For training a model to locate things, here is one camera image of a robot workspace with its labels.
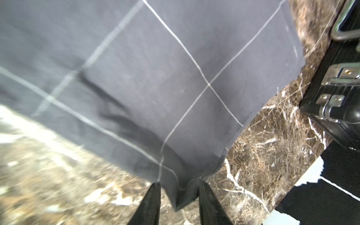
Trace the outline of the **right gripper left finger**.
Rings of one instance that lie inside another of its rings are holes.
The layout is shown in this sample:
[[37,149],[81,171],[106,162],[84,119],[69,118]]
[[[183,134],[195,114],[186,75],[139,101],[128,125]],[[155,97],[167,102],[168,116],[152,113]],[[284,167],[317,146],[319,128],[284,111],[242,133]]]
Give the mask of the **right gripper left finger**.
[[158,225],[161,205],[161,185],[153,183],[127,225]]

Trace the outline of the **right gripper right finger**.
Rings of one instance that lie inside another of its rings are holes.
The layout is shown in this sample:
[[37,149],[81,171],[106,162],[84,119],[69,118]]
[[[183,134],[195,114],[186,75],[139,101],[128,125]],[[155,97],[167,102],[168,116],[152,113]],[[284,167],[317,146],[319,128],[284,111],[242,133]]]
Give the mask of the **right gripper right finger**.
[[201,225],[232,225],[208,183],[199,183],[199,212]]

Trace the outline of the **dark grey grid pillowcase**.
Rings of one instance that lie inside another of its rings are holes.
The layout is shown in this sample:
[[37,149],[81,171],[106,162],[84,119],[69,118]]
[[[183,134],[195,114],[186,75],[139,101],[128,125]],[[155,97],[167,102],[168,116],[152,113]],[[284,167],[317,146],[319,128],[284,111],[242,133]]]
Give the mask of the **dark grey grid pillowcase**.
[[1,1],[1,104],[176,210],[304,64],[288,1]]

